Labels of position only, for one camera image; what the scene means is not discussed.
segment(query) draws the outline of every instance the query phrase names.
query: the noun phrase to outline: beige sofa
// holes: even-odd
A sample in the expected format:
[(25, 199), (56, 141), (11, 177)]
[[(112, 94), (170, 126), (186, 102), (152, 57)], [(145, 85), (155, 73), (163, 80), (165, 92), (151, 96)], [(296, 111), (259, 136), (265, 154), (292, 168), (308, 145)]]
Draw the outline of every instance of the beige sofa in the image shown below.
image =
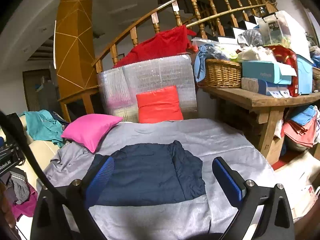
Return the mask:
[[(21, 116), (20, 121), (23, 125), (24, 133), (26, 135), (29, 147), (33, 155), (35, 156), (39, 166), (41, 167), (42, 170), (44, 170), (48, 166), (52, 157), (55, 156), (55, 154), (57, 153), (57, 150), (59, 149), (59, 147), (49, 141), (33, 140), (31, 136), (28, 135), (27, 133), (26, 116), (25, 115)], [(2, 131), (2, 129), (0, 129), (0, 136), (3, 137), (5, 141), (5, 134)], [(18, 166), (17, 168), (25, 171), (25, 173), (27, 174), (28, 182), (32, 187), (36, 189), (36, 180), (38, 177), (33, 171), (32, 167), (30, 166), (28, 160), (26, 160), (22, 166)]]

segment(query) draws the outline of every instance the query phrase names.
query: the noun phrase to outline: wooden workbench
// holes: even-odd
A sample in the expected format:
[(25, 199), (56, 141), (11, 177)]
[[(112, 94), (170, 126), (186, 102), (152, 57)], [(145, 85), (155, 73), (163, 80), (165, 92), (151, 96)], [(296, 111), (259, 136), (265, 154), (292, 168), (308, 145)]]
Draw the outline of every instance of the wooden workbench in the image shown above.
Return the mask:
[[(257, 149), (267, 159), (274, 154), (270, 151), (270, 146), (274, 137), (276, 123), (282, 119), (284, 108), (307, 105), (320, 100), (320, 93), (312, 93), (296, 98), (273, 98), (272, 96), (265, 96), (240, 88), (201, 88), (216, 98), (222, 98), (257, 113), (257, 123), (263, 124)], [(317, 147), (314, 157), (320, 160), (320, 147)]]

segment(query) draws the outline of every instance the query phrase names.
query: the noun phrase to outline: metal screw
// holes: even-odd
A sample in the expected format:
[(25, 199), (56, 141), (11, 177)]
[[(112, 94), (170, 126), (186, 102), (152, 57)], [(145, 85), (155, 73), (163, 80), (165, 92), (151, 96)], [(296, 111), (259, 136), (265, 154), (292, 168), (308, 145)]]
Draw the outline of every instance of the metal screw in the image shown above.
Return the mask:
[(248, 185), (249, 187), (254, 186), (254, 181), (251, 180), (251, 179), (247, 180), (246, 183), (247, 183), (247, 185)]
[(80, 179), (75, 179), (73, 182), (72, 182), (72, 185), (73, 186), (79, 186), (81, 183), (81, 180)]
[(277, 187), (278, 187), (279, 189), (283, 189), (283, 188), (284, 188), (281, 183), (278, 183), (278, 184), (277, 184)]

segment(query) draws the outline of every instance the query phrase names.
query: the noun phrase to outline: orange pillar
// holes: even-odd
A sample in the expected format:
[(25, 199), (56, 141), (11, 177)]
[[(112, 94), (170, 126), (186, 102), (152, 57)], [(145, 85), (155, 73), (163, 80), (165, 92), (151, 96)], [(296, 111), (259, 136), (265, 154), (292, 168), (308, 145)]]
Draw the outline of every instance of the orange pillar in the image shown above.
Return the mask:
[(93, 113), (90, 95), (98, 92), (92, 35), (92, 0), (60, 0), (55, 31), (55, 57), (60, 103), (70, 121), (67, 104), (84, 101)]

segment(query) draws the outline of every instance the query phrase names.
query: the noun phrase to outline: bed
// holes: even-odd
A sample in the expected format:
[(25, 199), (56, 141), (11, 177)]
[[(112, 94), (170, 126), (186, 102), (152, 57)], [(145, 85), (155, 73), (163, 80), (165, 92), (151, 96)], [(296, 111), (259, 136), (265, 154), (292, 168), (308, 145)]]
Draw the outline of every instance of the bed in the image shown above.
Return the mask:
[[(238, 131), (209, 119), (140, 124), (121, 122), (101, 141), (97, 153), (111, 155), (137, 143), (168, 144), (179, 141), (185, 150), (203, 161), (202, 178), (206, 194), (174, 204), (141, 207), (93, 206), (90, 213), (107, 239), (184, 239), (205, 232), (224, 232), (237, 209), (232, 207), (212, 174), (212, 160), (222, 156), (244, 179), (259, 186), (273, 187), (273, 169), (254, 146)], [(82, 179), (94, 155), (72, 142), (60, 149), (45, 169), (54, 186), (65, 186)], [(260, 206), (252, 220), (257, 223)], [(76, 226), (69, 217), (73, 230)]]

